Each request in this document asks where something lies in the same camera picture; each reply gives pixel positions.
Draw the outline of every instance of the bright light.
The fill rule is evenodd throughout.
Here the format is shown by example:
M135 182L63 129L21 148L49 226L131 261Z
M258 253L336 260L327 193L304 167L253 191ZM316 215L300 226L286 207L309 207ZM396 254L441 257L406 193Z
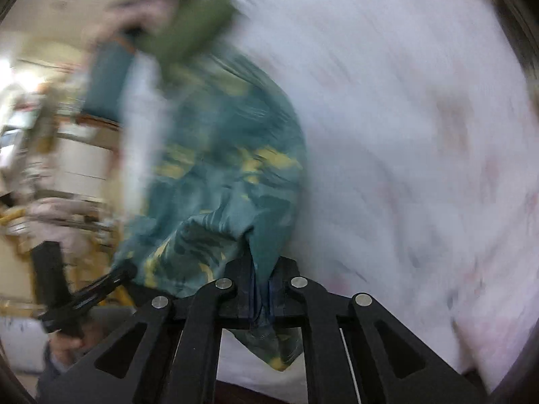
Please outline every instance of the bright light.
M13 72L7 59L0 59L0 91L13 82Z
M33 72L23 71L15 75L15 80L28 93L35 93L39 85L45 80L42 77L37 77Z

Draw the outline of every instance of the patterned garment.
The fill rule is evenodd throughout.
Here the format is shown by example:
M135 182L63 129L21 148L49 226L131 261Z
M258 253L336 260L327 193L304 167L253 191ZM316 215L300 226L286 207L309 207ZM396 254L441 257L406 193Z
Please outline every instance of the patterned garment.
M270 325L267 283L292 231L303 176L296 115L266 74L223 45L170 73L173 125L144 214L128 227L115 263L131 259L136 283L185 297L250 251L260 307L253 329L234 334L284 370L301 338Z

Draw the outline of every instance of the white bedsheet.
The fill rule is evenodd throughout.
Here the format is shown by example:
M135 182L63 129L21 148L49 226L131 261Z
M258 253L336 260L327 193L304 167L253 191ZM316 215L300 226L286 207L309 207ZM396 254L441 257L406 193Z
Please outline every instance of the white bedsheet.
M492 389L539 317L539 132L490 2L238 1L234 44L307 140L286 255L329 291L371 293ZM218 378L303 403L302 363L272 371L225 333Z

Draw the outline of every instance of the metal pin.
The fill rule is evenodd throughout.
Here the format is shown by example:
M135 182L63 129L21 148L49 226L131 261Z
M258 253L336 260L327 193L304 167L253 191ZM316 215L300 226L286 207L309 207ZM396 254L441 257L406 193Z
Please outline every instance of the metal pin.
M215 282L215 287L221 290L229 289L232 287L232 281L228 278L221 278Z
M295 278L292 278L290 281L290 284L292 284L292 287L296 287L297 289L302 289L308 284L308 280L303 278L302 276L297 276Z
M164 308L168 305L168 298L166 296L156 296L152 299L153 308Z
M366 293L360 293L356 296L356 304L360 305L362 307L368 307L370 304L373 303L373 298L371 298Z

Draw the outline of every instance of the round metal bolt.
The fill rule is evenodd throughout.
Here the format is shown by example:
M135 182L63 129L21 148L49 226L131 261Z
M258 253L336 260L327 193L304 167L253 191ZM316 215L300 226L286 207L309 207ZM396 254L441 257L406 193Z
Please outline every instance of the round metal bolt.
M292 278L290 281L290 284L292 284L292 287L296 287L297 289L302 289L308 284L308 280L303 278L302 276L297 276L295 278Z
M360 305L362 307L368 307L370 304L373 303L373 298L371 298L366 293L360 293L356 296L356 304Z
M153 308L164 308L168 305L168 298L166 296L156 296L152 299Z
M215 287L221 290L229 289L232 287L232 281L228 278L221 278L215 282Z

